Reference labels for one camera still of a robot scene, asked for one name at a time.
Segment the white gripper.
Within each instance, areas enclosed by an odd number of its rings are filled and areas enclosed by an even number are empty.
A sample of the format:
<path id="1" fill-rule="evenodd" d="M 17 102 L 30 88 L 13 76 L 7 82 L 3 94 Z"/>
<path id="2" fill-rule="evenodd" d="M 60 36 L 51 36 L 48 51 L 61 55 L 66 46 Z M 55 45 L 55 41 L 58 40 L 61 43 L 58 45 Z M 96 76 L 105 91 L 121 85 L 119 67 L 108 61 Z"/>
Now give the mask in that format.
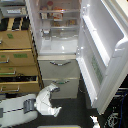
<path id="1" fill-rule="evenodd" d="M 50 108 L 48 108 L 48 113 L 47 114 L 57 117 L 61 109 L 62 109 L 62 107 L 58 107 L 58 108 L 56 108 L 56 107 L 51 108 L 50 107 Z"/>

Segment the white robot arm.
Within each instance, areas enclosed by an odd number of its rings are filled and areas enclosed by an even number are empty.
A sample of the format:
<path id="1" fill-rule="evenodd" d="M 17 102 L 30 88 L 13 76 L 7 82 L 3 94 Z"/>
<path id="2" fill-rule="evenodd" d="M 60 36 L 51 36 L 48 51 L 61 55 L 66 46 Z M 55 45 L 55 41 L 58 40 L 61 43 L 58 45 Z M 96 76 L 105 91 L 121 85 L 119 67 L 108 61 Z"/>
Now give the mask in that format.
<path id="1" fill-rule="evenodd" d="M 7 128 L 30 122 L 37 118 L 38 114 L 56 117 L 61 108 L 52 107 L 50 96 L 57 89 L 55 84 L 42 89 L 38 95 L 27 94 L 17 98 L 0 101 L 0 128 Z"/>

